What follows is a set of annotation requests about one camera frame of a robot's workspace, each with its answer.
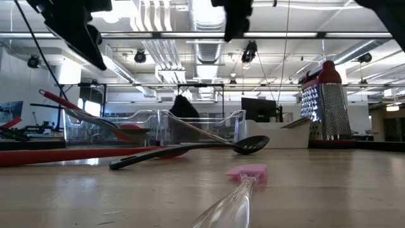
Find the security camera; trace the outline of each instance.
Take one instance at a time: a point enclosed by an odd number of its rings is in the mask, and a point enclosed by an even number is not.
[[[27,61],[27,66],[32,69],[38,69],[40,63],[41,61],[39,60],[39,56],[32,54],[30,59]]]
[[[372,59],[373,59],[373,56],[370,53],[366,53],[366,54],[360,56],[358,61],[360,63],[369,63],[372,61]]]
[[[249,41],[249,43],[246,46],[245,51],[243,52],[242,55],[242,62],[243,63],[250,63],[256,57],[256,52],[258,51],[258,45],[256,44],[256,41]]]
[[[136,63],[144,63],[146,61],[145,50],[138,50],[134,60]]]

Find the black slotted spoon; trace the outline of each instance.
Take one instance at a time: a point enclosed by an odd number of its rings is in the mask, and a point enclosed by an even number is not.
[[[190,149],[203,149],[203,148],[232,148],[236,153],[242,155],[249,155],[251,153],[257,152],[263,149],[270,141],[267,136],[252,136],[245,138],[235,144],[232,143],[204,143],[204,144],[190,144],[190,145],[180,145],[180,146],[170,146],[167,148],[154,149],[145,153],[138,153],[133,156],[126,158],[121,158],[118,160],[111,161],[108,166],[112,170],[118,170],[120,168],[133,165],[138,162],[149,160],[151,158],[168,156],[181,151]]]

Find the workbench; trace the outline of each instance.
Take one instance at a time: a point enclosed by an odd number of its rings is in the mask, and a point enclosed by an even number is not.
[[[252,227],[405,227],[405,154],[196,150],[119,171],[107,159],[0,168],[0,227],[189,228],[235,186],[223,174],[265,163]]]

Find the clear plastic handle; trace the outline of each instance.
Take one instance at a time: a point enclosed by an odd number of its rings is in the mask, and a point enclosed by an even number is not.
[[[251,193],[256,177],[241,183],[194,221],[192,228],[248,228],[251,224]]]

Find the box grater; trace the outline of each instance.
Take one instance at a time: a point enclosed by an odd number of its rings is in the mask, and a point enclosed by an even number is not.
[[[323,64],[318,78],[302,85],[301,116],[312,120],[310,140],[352,139],[342,80],[332,61]]]

